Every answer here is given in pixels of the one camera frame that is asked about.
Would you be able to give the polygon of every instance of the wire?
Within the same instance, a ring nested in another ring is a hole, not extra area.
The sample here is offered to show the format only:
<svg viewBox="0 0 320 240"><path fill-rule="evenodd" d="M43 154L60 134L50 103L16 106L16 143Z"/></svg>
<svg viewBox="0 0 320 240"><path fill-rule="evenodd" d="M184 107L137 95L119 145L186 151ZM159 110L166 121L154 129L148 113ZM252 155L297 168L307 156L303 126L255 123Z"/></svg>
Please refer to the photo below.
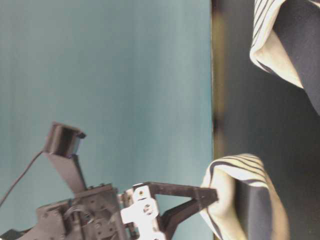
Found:
<svg viewBox="0 0 320 240"><path fill-rule="evenodd" d="M11 185L11 187L9 188L9 190L5 193L5 195L1 198L0 200L0 208L1 206L4 204L5 200L7 199L7 197L9 196L9 194L11 193L11 191L14 189L14 187L17 185L17 183L23 178L23 176L28 172L29 168L32 166L32 164L36 161L36 159L42 154L42 151L40 151L39 153L37 153L34 158L31 160L31 162L28 164L28 166L26 166L25 170L23 171L23 173L21 173L21 175L13 182L13 184Z"/></svg>

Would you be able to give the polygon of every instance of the sleeve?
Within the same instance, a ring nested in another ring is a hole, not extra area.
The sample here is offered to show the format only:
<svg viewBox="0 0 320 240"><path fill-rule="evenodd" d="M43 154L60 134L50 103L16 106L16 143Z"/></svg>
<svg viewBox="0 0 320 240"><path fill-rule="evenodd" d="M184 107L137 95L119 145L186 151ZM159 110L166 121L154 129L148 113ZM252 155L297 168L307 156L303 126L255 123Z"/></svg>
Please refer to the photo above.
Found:
<svg viewBox="0 0 320 240"><path fill-rule="evenodd" d="M218 201L200 214L220 240L290 239L286 211L258 157L214 160L202 187L217 190Z"/></svg>
<svg viewBox="0 0 320 240"><path fill-rule="evenodd" d="M320 0L256 0L251 61L303 88L320 114Z"/></svg>

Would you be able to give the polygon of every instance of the teal wall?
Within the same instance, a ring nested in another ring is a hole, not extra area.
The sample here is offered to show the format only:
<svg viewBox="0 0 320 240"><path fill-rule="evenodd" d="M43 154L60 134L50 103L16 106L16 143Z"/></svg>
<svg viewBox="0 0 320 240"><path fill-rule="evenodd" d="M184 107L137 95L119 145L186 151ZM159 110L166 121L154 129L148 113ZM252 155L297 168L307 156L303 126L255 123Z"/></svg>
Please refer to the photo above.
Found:
<svg viewBox="0 0 320 240"><path fill-rule="evenodd" d="M1 1L0 194L53 120L87 133L88 185L200 185L212 159L209 24L209 0ZM0 209L0 232L71 196L41 156ZM211 239L199 215L174 237L198 238Z"/></svg>

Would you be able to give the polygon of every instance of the striped cloth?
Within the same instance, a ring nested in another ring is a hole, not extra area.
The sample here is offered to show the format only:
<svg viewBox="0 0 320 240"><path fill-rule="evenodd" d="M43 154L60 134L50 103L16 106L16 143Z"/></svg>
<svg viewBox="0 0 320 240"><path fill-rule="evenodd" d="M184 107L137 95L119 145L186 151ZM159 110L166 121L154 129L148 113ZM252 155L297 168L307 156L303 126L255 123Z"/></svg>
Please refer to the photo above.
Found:
<svg viewBox="0 0 320 240"><path fill-rule="evenodd" d="M255 0L250 59L305 89L320 114L320 0Z"/></svg>
<svg viewBox="0 0 320 240"><path fill-rule="evenodd" d="M214 160L201 186L217 190L218 201L200 214L220 240L290 239L285 209L258 157Z"/></svg>

